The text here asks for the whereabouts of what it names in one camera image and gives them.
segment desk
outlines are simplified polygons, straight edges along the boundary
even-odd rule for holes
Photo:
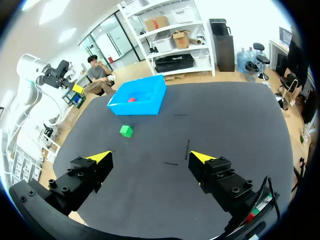
[[[291,142],[279,104],[264,84],[170,85],[159,115],[151,116],[116,116],[106,107],[110,97],[91,101],[53,164],[59,177],[77,156],[112,151],[113,170],[77,211],[88,226],[143,238],[205,240],[222,234],[231,215],[189,171],[188,140],[189,150],[229,159],[239,175],[253,180],[254,191],[269,175],[280,211],[288,205]],[[133,127],[131,138],[119,133],[122,125]],[[276,219],[273,210],[265,221],[270,226]]]

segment shelf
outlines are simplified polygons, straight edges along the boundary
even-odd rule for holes
[[[172,25],[169,25],[169,26],[161,27],[161,28],[153,30],[153,31],[148,31],[145,34],[142,34],[142,35],[138,36],[138,39],[143,39],[143,38],[148,37],[150,35],[157,34],[157,33],[160,33],[160,32],[166,31],[166,30],[170,30],[170,29],[177,29],[177,28],[180,28],[180,27],[191,26],[191,25],[199,25],[199,24],[203,24],[203,22],[201,20],[197,20],[197,21],[190,21],[190,22],[172,24]]]
[[[197,44],[190,43],[188,48],[183,48],[183,49],[174,48],[171,51],[151,53],[147,56],[147,59],[152,59],[152,58],[156,58],[156,57],[160,57],[168,54],[175,54],[175,53],[181,53],[181,52],[192,51],[197,49],[207,49],[207,48],[208,48],[208,45],[197,45]]]
[[[167,5],[167,4],[173,4],[176,2],[181,2],[182,0],[158,0],[158,1],[153,1],[152,3],[143,6],[142,8],[140,8],[139,10],[136,10],[134,12],[130,12],[127,17],[130,18],[133,15],[140,15],[143,14],[145,12],[148,12],[150,10],[153,10],[157,7],[162,7],[163,5]]]
[[[173,74],[183,74],[183,73],[195,73],[195,72],[204,72],[204,71],[212,71],[212,67],[189,67],[185,69],[179,69],[179,70],[174,70],[174,71],[166,71],[166,72],[159,72],[156,73],[156,75],[173,75]]]

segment black bag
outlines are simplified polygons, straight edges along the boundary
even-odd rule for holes
[[[187,69],[194,66],[194,59],[190,54],[165,56],[155,61],[155,70],[158,73]]]

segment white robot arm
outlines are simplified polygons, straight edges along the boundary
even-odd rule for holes
[[[24,54],[18,61],[16,71],[19,75],[19,86],[16,100],[17,108],[14,111],[8,132],[0,132],[0,174],[5,189],[11,185],[9,161],[15,152],[18,134],[21,126],[28,118],[32,108],[41,100],[42,91],[38,86],[48,84],[54,88],[65,87],[73,89],[74,84],[64,79],[69,63],[61,61],[57,69],[49,63],[40,60],[31,54]]]

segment green cube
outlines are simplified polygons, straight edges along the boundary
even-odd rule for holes
[[[131,135],[134,133],[134,131],[132,130],[132,128],[130,126],[127,125],[122,125],[121,129],[120,129],[120,133],[126,137],[126,138],[130,138]]]

